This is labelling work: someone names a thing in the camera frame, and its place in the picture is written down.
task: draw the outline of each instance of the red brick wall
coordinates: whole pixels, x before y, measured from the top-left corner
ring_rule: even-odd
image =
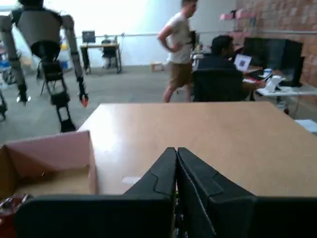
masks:
[[[272,34],[261,31],[317,31],[317,0],[237,0],[237,9],[257,15],[255,27],[250,20],[237,21],[237,30],[252,30],[253,35],[287,38],[304,43],[306,57],[301,80],[317,87],[317,34]]]

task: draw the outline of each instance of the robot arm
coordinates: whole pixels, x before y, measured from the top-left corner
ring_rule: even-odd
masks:
[[[83,70],[80,65],[79,54],[77,50],[76,37],[74,32],[74,21],[70,15],[62,16],[63,27],[65,29],[67,41],[70,47],[70,53],[74,64],[75,74],[79,86],[79,100],[84,105],[88,104],[88,94],[85,91]]]
[[[16,47],[12,35],[12,21],[9,16],[0,16],[0,31],[4,46],[8,53],[11,69],[19,89],[19,97],[17,101],[21,101],[26,104],[28,101],[26,96],[27,86],[25,84],[21,63],[16,53]]]

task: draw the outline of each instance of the black hair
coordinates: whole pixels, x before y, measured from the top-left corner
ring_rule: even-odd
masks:
[[[198,2],[198,0],[182,0],[182,6],[185,6],[186,4],[191,2]]]
[[[233,38],[231,36],[217,36],[212,40],[211,53],[215,56],[221,55],[223,49],[228,49],[232,43]]]

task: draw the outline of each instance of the man's leg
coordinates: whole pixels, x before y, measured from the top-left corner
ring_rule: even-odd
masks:
[[[163,100],[165,103],[169,103],[173,93],[175,92],[177,88],[175,86],[169,85],[163,95]]]
[[[186,85],[185,85],[185,95],[186,95],[186,101],[191,102],[191,94],[192,94],[192,87],[193,87],[193,74],[192,74],[192,63],[189,63],[185,67],[185,77],[186,77]]]
[[[169,63],[170,66],[170,82],[168,87],[166,88],[163,100],[165,103],[169,103],[173,93],[178,88],[179,79],[180,79],[180,66],[176,63]]]

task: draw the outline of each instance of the man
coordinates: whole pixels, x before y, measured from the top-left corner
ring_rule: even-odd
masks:
[[[199,60],[197,69],[228,69],[237,70],[236,65],[230,61],[234,55],[233,38],[231,36],[218,36],[213,39],[211,45],[211,56],[204,57]],[[259,88],[265,88],[265,81],[257,81],[255,83],[242,82],[241,93],[249,93]]]
[[[158,35],[158,40],[170,52],[170,83],[164,92],[163,99],[169,103],[173,92],[179,87],[185,87],[186,99],[190,101],[192,83],[192,64],[190,53],[192,40],[188,19],[197,9],[198,0],[182,0],[182,9],[173,16]],[[171,36],[171,46],[167,38]]]

